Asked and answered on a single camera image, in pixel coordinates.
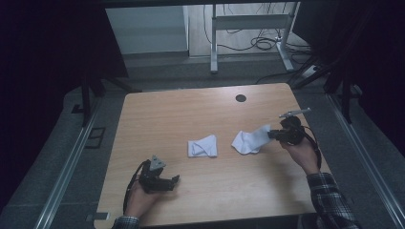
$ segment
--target person's right hand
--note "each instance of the person's right hand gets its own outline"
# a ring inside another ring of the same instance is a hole
[[[154,203],[162,196],[163,192],[147,194],[142,185],[136,181],[131,188],[131,196],[128,199],[124,216],[140,218],[149,211]]]
[[[283,149],[289,152],[292,159],[303,168],[307,175],[320,173],[317,165],[318,158],[316,157],[312,145],[306,138],[298,145],[288,145],[284,142],[280,142],[280,144]]]

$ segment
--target folded white cloth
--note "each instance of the folded white cloth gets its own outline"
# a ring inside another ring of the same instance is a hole
[[[201,140],[188,141],[188,156],[217,156],[217,138],[214,135],[207,136]]]

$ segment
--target white cloth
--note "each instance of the white cloth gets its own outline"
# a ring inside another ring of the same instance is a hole
[[[256,154],[262,146],[271,141],[267,135],[269,131],[270,125],[264,125],[252,133],[240,131],[233,140],[232,146],[242,155]]]
[[[215,157],[217,155],[217,138],[214,135],[207,136],[200,140],[188,141],[188,156],[190,157]]]

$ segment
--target plaid sleeve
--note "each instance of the plaid sleeve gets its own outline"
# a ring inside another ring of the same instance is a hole
[[[307,176],[312,204],[320,216],[318,228],[361,228],[331,174]]]
[[[135,217],[122,216],[114,221],[112,229],[138,229],[139,219]]]

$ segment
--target wooden table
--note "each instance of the wooden table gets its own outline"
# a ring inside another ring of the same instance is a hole
[[[238,94],[246,101],[238,102]],[[126,186],[152,155],[167,164],[161,178],[181,175],[181,181],[142,217],[143,226],[314,212],[304,172],[277,141],[257,155],[231,146],[239,131],[280,129],[278,116],[300,109],[287,84],[128,94],[97,208],[110,217],[95,227],[111,228],[122,215]],[[217,137],[218,157],[188,157],[187,141],[208,135]],[[326,161],[322,171],[330,171]]]

